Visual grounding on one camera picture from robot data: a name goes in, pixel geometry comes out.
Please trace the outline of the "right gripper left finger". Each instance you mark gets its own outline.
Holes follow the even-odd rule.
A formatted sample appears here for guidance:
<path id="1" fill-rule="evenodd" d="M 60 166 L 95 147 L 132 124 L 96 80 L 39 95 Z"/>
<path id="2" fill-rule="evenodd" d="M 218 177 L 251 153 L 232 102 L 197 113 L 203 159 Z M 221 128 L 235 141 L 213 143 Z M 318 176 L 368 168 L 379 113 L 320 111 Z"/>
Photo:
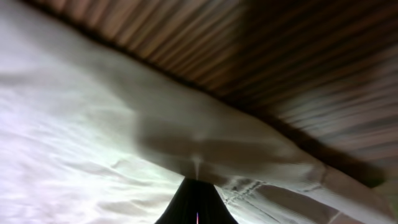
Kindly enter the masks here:
<path id="1" fill-rule="evenodd" d="M 164 213 L 155 224 L 195 224 L 196 222 L 196 180 L 184 179 Z"/>

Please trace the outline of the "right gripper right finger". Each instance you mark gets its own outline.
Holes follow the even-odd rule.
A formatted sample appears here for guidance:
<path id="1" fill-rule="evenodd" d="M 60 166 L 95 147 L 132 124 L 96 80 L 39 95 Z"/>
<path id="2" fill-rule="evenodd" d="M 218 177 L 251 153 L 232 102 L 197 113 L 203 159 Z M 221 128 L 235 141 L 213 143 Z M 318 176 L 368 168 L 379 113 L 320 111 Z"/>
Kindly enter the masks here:
<path id="1" fill-rule="evenodd" d="M 198 181 L 198 223 L 238 224 L 222 201 L 214 185 Z"/>

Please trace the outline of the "beige khaki shorts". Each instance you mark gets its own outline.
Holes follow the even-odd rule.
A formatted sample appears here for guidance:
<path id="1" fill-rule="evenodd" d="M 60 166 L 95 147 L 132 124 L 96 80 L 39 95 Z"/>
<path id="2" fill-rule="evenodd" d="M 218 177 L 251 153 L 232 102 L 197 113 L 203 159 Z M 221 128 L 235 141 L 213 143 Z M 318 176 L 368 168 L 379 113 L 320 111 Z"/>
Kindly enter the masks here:
<path id="1" fill-rule="evenodd" d="M 185 177 L 239 223 L 395 223 L 262 121 L 1 2 L 1 222 L 155 223 Z"/>

